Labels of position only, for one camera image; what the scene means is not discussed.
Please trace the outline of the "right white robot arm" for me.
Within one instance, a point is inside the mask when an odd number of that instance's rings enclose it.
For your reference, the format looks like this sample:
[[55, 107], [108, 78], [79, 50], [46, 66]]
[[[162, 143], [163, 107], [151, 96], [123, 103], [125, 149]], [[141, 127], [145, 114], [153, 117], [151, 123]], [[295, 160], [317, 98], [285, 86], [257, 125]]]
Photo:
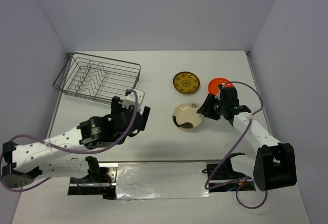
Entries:
[[[235, 178], [242, 173], [245, 178], [251, 178], [260, 191], [294, 186], [297, 183], [297, 172], [293, 146], [273, 137], [254, 118], [256, 112], [252, 112], [246, 105], [240, 105], [235, 87], [222, 84], [218, 89], [217, 95], [207, 95], [197, 114], [212, 120], [223, 117], [241, 132], [241, 136], [212, 171], [208, 181], [223, 166], [223, 173], [227, 178]], [[243, 139], [254, 149], [255, 158], [234, 153]]]

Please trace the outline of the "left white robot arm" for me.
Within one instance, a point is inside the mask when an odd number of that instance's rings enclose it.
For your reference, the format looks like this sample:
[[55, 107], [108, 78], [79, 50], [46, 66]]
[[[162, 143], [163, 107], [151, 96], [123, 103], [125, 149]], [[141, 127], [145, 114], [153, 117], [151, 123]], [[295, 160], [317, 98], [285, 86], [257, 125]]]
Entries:
[[1, 184], [9, 191], [24, 192], [54, 177], [100, 178], [95, 154], [108, 151], [146, 127], [150, 107], [141, 112], [144, 92], [133, 89], [124, 99], [113, 97], [111, 112], [94, 116], [78, 126], [45, 140], [20, 134], [3, 144]]

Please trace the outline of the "yellow plate brown rim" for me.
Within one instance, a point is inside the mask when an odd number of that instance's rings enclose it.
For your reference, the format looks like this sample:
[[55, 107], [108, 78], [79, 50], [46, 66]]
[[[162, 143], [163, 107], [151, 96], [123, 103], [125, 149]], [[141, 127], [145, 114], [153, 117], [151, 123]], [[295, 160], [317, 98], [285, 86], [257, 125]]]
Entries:
[[191, 95], [198, 91], [200, 80], [194, 73], [182, 71], [173, 77], [173, 86], [179, 93]]

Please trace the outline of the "orange plate front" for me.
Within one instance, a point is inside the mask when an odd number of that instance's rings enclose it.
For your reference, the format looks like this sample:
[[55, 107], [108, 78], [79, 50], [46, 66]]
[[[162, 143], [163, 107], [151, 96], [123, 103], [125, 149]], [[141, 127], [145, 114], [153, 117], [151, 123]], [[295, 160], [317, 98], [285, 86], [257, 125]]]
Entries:
[[208, 84], [208, 93], [216, 95], [219, 92], [219, 85], [224, 84], [226, 87], [233, 87], [234, 85], [226, 78], [218, 77], [212, 79]]

